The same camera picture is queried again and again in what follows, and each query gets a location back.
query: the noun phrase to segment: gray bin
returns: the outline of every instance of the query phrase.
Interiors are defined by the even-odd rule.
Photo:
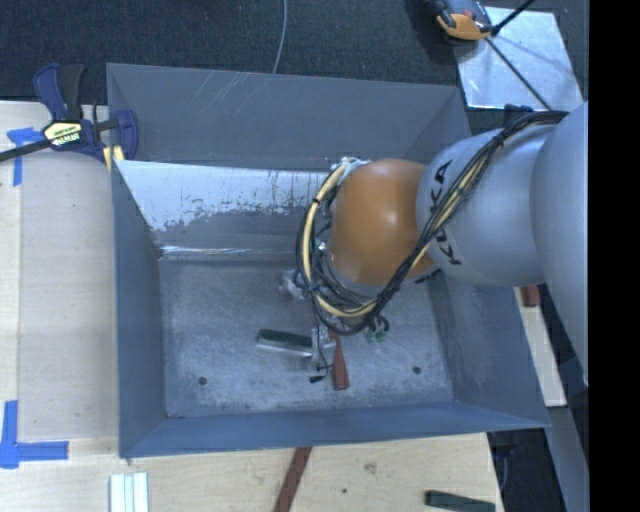
[[[548,424],[510,288],[437,273],[343,339],[351,387],[257,348],[310,334],[278,292],[304,207],[344,155],[424,162],[469,136],[457,89],[110,65],[140,124],[113,170],[123,457],[383,441]]]

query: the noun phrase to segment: yellow clamp label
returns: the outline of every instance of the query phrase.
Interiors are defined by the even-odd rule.
[[[53,146],[64,146],[80,140],[80,123],[53,123],[44,130],[44,136]]]

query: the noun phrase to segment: cable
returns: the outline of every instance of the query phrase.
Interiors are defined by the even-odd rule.
[[[524,76],[522,76],[522,74],[511,63],[511,61],[507,59],[507,57],[498,49],[495,43],[493,43],[489,38],[487,38],[486,41],[487,41],[487,44],[491,46],[491,48],[493,48],[494,51],[498,54],[498,56],[503,60],[503,62],[507,66],[509,66],[511,71],[513,71],[515,75],[520,79],[520,81],[527,87],[527,89],[529,89],[531,93],[537,98],[537,100],[544,105],[544,108],[546,108],[547,110],[552,110],[551,106],[546,101],[544,101],[544,98],[542,98],[542,96],[540,96],[540,94],[538,93],[538,91],[536,91],[533,85],[531,85],[529,81]]]
[[[502,478],[500,479],[499,489],[500,494],[504,498],[504,490],[507,487],[507,481],[509,480],[509,459],[504,457],[502,459]]]
[[[324,375],[315,375],[313,377],[310,377],[309,382],[311,382],[311,384],[315,384],[316,382],[320,382],[321,380],[326,379],[329,376],[329,368],[331,368],[332,366],[329,365],[329,363],[327,362],[327,358],[324,356],[324,352],[322,352],[322,343],[320,339],[320,322],[318,322],[318,317],[315,314],[315,311],[313,312],[313,320],[316,327],[316,342],[318,343],[318,353],[320,354],[322,362],[324,363],[324,366],[322,368],[318,368],[318,370],[324,369]]]
[[[349,307],[348,309],[341,308],[336,300],[332,300],[335,297],[330,297],[323,292],[320,281],[329,282],[330,280],[322,272],[320,266],[312,265],[311,262],[314,253],[315,257],[318,257],[317,248],[314,247],[315,237],[313,236],[315,215],[323,200],[337,187],[340,177],[349,164],[349,161],[343,161],[336,170],[327,176],[321,185],[320,190],[305,213],[296,239],[296,263],[306,287],[306,292],[311,296],[317,318],[338,334],[346,336],[356,334],[367,327],[375,331],[382,326],[384,330],[387,330],[388,322],[381,318],[380,315],[382,309],[400,289],[405,277],[424,255],[431,240],[467,202],[495,153],[500,151],[513,136],[522,130],[533,125],[559,123],[566,115],[567,112],[555,111],[526,114],[508,123],[498,135],[482,146],[449,187],[442,201],[437,205],[425,224],[416,247],[398,267],[382,291],[374,299],[360,307]]]
[[[527,7],[529,7],[535,1],[536,0],[527,0],[524,4],[522,4],[515,11],[513,11],[511,14],[509,14],[509,16],[507,16],[500,23],[498,23],[495,27],[493,27],[493,30],[491,31],[491,35],[494,36],[494,37],[497,36],[498,33],[505,27],[505,25],[507,25],[516,16],[519,16],[522,11],[524,11]]]
[[[278,48],[278,55],[276,57],[276,63],[273,65],[273,71],[271,74],[275,75],[280,64],[280,57],[282,56],[282,47],[284,46],[284,36],[287,33],[287,0],[282,0],[282,35],[280,36],[280,47]]]

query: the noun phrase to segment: yellow cable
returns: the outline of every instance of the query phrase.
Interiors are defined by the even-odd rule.
[[[347,167],[346,163],[342,164],[340,165],[340,167],[338,167],[335,171],[333,171],[329,175],[324,185],[320,188],[320,190],[316,194],[314,201],[312,201],[311,206],[309,207],[309,212],[307,213],[306,223],[305,223],[304,231],[302,234],[302,265],[303,265],[305,276],[309,282],[311,282],[311,259],[310,259],[310,252],[309,252],[309,246],[310,246],[309,242],[311,239],[311,227],[313,226],[316,211],[318,210],[318,205],[322,202],[322,200],[327,195],[327,193],[331,191],[333,188],[335,188],[335,186],[338,183],[338,180],[344,173],[346,167]],[[316,299],[318,300],[318,304],[320,304],[320,306],[322,306],[322,308],[325,311],[335,316],[341,316],[341,317],[347,317],[347,318],[354,318],[357,316],[364,315],[375,307],[375,301],[371,301],[368,304],[365,304],[364,306],[359,307],[357,309],[342,311],[340,309],[333,307],[331,304],[329,304],[327,301],[325,301],[322,297],[318,296],[317,294],[316,294]]]
[[[429,248],[429,244],[425,245],[422,250],[420,251],[420,253],[418,254],[418,256],[416,256],[416,259],[413,260],[413,263],[411,264],[411,267],[409,268],[409,272],[411,272],[411,270],[413,270],[413,267],[415,267],[418,262],[424,257],[425,253],[427,252],[427,249]]]

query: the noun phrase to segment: orange object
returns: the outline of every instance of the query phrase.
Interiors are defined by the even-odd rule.
[[[491,32],[481,32],[472,16],[468,16],[467,12],[461,14],[452,14],[451,19],[455,22],[455,27],[449,27],[441,16],[436,19],[442,29],[451,37],[465,39],[467,41],[477,41],[485,39],[491,35]]]
[[[416,246],[416,196],[425,166],[400,159],[377,160],[349,175],[335,199],[329,258],[343,278],[384,285]],[[414,277],[433,261],[425,253]]]

